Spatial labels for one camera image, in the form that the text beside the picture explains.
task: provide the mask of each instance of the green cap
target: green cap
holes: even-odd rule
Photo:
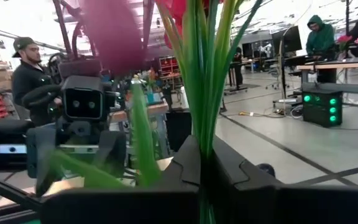
[[[12,57],[20,57],[19,50],[25,49],[28,45],[35,44],[34,40],[30,37],[18,37],[13,42],[13,47],[16,53]]]

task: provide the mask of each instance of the flower vase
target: flower vase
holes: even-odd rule
[[[342,51],[338,54],[337,60],[342,62],[346,58],[346,52]]]
[[[146,95],[147,95],[147,102],[154,103],[154,93],[151,91],[151,92],[148,92]]]

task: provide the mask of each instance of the man in green hoodie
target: man in green hoodie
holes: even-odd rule
[[[311,32],[306,43],[308,55],[316,60],[329,59],[335,57],[334,28],[330,24],[325,24],[317,15],[310,18],[308,27]],[[336,83],[336,69],[320,70],[317,76],[317,82]]]

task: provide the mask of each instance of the green hoodie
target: green hoodie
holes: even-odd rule
[[[308,41],[306,43],[306,51],[308,55],[324,54],[335,44],[334,28],[330,24],[325,24],[321,18],[314,15],[308,22],[308,27],[311,23],[317,23],[320,26],[319,31],[311,31],[309,33]]]

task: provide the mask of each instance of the workbench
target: workbench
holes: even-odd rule
[[[304,65],[297,66],[297,69],[302,71],[301,89],[316,87],[315,83],[308,81],[308,75],[310,70],[315,70],[317,72],[318,70],[332,69],[332,68],[338,68],[338,69],[358,68],[358,57],[348,58],[343,61],[312,62],[312,63],[306,63]],[[343,91],[344,93],[358,94],[358,85],[356,84],[319,83],[318,88],[322,90]]]
[[[230,87],[224,89],[224,95],[225,96],[235,94],[235,93],[237,93],[238,91],[241,91],[241,90],[247,91],[247,89],[248,89],[247,87],[241,86],[241,85],[239,85],[237,83],[235,69],[237,67],[241,68],[242,66],[245,66],[245,65],[248,65],[248,64],[251,64],[251,70],[252,70],[252,73],[253,73],[254,72],[254,60],[252,60],[252,59],[246,60],[246,61],[243,61],[243,62],[232,62],[230,64],[229,73],[228,73]]]
[[[151,105],[147,107],[147,114],[149,118],[155,118],[157,123],[158,139],[160,141],[161,151],[163,158],[170,156],[169,144],[167,141],[167,128],[165,125],[165,113],[168,112],[169,107],[164,100],[163,103]],[[128,121],[127,111],[118,111],[110,114],[110,123],[119,123],[119,130],[124,131],[122,122]],[[131,148],[127,148],[127,152],[132,154]]]

